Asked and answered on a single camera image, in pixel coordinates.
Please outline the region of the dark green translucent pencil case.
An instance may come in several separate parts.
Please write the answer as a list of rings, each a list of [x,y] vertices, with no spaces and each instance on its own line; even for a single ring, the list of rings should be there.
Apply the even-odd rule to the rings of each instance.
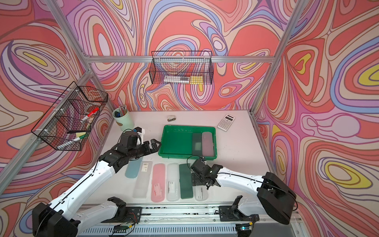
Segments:
[[[202,134],[201,133],[192,134],[192,155],[202,156]]]

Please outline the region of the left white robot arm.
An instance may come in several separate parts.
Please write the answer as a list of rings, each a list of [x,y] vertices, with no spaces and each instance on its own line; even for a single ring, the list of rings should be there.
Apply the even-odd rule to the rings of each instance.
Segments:
[[[118,173],[130,161],[157,153],[162,143],[156,139],[143,141],[144,129],[126,129],[118,142],[101,155],[90,171],[72,187],[52,200],[39,203],[32,210],[32,234],[35,237],[76,237],[88,228],[102,222],[132,222],[136,214],[126,203],[110,197],[96,207],[80,212],[83,203],[108,179]]]

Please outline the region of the frosted white pencil case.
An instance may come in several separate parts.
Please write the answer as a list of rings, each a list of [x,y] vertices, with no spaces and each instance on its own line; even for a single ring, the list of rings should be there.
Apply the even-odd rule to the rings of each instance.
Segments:
[[[193,192],[196,201],[205,201],[209,197],[206,186],[193,186]]]

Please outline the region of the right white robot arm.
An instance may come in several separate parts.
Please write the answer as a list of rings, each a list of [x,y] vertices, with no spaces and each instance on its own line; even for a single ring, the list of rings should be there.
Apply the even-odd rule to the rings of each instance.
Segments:
[[[294,191],[274,173],[248,175],[222,165],[209,166],[204,157],[186,166],[191,172],[193,186],[227,187],[247,194],[237,196],[231,206],[219,207],[221,221],[256,222],[257,216],[267,214],[274,221],[288,225],[298,208]]]

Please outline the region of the green plastic storage tray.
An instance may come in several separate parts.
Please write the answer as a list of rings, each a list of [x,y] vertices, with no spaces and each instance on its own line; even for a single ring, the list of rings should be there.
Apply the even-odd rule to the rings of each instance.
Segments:
[[[193,155],[195,145],[193,135],[198,134],[203,138],[203,133],[211,134],[214,155],[206,156],[207,160],[215,160],[217,154],[216,128],[210,126],[188,126],[188,125],[165,125],[163,127],[161,147],[159,156],[167,159],[186,159]]]

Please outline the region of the grey-pink translucent pencil case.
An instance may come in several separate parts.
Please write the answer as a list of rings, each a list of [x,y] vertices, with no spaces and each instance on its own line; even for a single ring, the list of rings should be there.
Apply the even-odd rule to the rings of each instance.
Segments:
[[[202,133],[202,155],[204,157],[214,156],[213,134],[211,132]]]

